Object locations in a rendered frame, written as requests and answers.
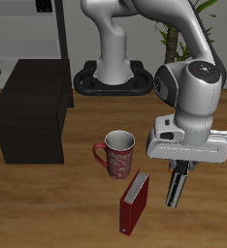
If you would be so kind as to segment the red book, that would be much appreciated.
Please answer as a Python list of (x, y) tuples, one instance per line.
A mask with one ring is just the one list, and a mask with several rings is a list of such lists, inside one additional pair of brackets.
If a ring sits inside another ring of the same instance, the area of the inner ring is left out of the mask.
[(149, 174), (138, 170), (120, 198), (119, 231), (130, 235), (146, 207)]

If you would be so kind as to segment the dark brown desk caddy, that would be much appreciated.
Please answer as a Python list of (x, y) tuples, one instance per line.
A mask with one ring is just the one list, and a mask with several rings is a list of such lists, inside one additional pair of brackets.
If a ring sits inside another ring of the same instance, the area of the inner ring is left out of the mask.
[(67, 59), (20, 59), (0, 93), (7, 164), (62, 164), (66, 111), (74, 105)]

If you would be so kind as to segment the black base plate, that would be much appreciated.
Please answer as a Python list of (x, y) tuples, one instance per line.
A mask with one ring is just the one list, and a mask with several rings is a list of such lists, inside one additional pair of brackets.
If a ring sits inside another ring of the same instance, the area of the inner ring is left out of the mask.
[(74, 77), (74, 87), (85, 96), (142, 96), (148, 94), (154, 85), (153, 76), (144, 69), (143, 63), (131, 60), (134, 74), (127, 82), (120, 85), (107, 85), (93, 76), (96, 61), (86, 61), (83, 69)]

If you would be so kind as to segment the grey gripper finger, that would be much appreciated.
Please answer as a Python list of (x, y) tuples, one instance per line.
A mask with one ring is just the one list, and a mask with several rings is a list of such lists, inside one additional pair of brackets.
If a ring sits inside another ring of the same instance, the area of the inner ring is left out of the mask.
[(177, 191), (177, 187), (178, 187), (178, 173), (174, 170), (171, 176), (170, 187), (166, 199), (167, 206), (174, 205), (174, 198), (175, 198), (175, 193)]
[(187, 178), (186, 174), (176, 173), (176, 181), (175, 181), (175, 186), (174, 186), (175, 192), (174, 192), (173, 203), (172, 203), (173, 208), (176, 208), (178, 205), (178, 200), (182, 192), (186, 178)]

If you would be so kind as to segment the white bookshelf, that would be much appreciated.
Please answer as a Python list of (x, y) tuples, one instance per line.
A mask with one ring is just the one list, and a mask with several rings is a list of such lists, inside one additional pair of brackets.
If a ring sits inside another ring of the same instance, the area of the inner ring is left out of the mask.
[(67, 59), (63, 0), (38, 13), (35, 0), (0, 0), (0, 89), (18, 59)]

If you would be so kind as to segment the red patterned mug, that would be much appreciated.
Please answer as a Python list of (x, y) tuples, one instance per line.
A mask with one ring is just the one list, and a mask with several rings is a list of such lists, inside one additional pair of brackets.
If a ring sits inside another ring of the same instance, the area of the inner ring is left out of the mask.
[[(95, 143), (92, 152), (94, 158), (108, 170), (110, 177), (115, 179), (126, 178), (131, 170), (135, 138), (126, 131), (117, 130), (109, 132), (104, 142)], [(107, 161), (101, 159), (96, 150), (103, 148)]]

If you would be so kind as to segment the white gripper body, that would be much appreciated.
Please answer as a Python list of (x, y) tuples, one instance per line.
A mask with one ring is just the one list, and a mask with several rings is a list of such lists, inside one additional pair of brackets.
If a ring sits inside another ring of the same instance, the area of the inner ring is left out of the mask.
[(211, 130), (208, 140), (199, 146), (185, 146), (179, 142), (158, 139), (150, 130), (146, 141), (149, 158), (224, 163), (227, 159), (227, 131)]

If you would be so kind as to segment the green pot plant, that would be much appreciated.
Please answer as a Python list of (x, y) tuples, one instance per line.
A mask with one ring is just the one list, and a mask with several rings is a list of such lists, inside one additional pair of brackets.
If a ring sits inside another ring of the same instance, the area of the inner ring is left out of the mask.
[(159, 30), (166, 46), (165, 63), (180, 62), (188, 58), (217, 63), (217, 55), (199, 13), (217, 0), (206, 0), (200, 5), (190, 0), (156, 0), (155, 21), (161, 22)]

